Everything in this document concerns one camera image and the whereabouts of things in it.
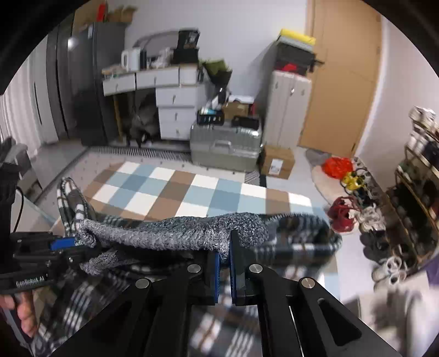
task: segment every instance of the silver suitcase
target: silver suitcase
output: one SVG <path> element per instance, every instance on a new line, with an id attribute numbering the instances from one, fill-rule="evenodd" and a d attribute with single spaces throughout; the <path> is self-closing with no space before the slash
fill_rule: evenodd
<path id="1" fill-rule="evenodd" d="M 233 171 L 253 171 L 261 150 L 262 129 L 224 125 L 191 127 L 192 162 L 201 166 Z"/>

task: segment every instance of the orange plastic bag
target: orange plastic bag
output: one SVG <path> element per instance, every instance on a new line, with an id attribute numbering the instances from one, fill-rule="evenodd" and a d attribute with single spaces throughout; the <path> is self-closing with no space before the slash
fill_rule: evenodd
<path id="1" fill-rule="evenodd" d="M 330 157 L 322 165 L 322 170 L 329 177 L 341 180 L 347 172 L 353 171 L 353 166 L 347 157 Z"/>

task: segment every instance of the white curtain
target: white curtain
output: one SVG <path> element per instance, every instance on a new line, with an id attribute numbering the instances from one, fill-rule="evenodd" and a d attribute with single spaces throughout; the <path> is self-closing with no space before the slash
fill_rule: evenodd
<path id="1" fill-rule="evenodd" d="M 38 112 L 32 79 L 32 54 L 23 62 L 0 96 L 0 132 L 2 140 L 12 136 L 28 146 L 28 155 L 36 155 L 42 138 L 38 129 Z"/>

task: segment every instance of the blue gripper pad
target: blue gripper pad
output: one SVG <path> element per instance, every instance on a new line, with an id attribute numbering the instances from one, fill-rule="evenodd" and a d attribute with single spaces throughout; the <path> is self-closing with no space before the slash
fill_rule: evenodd
<path id="1" fill-rule="evenodd" d="M 232 240 L 229 242 L 229 265 L 230 265 L 230 289 L 232 294 L 232 301 L 236 299 L 236 280 L 235 280 L 235 268 L 233 264 L 233 253 L 232 253 Z"/>
<path id="2" fill-rule="evenodd" d="M 220 254 L 215 254 L 215 303 L 218 303 L 220 296 Z"/>
<path id="3" fill-rule="evenodd" d="M 58 249 L 71 248 L 75 246 L 75 238 L 67 237 L 61 239 L 55 239 L 53 243 L 50 245 L 50 249 L 53 251 L 57 251 Z"/>

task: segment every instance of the white desk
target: white desk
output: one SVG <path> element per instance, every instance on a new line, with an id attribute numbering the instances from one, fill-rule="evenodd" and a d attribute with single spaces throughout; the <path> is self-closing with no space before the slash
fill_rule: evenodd
<path id="1" fill-rule="evenodd" d="M 104 95 L 113 95 L 119 135 L 122 136 L 122 126 L 115 94 L 155 88 L 161 138 L 189 140 L 197 110 L 206 104 L 205 87 L 197 83 L 197 77 L 196 65 L 179 65 L 146 69 L 104 80 Z"/>

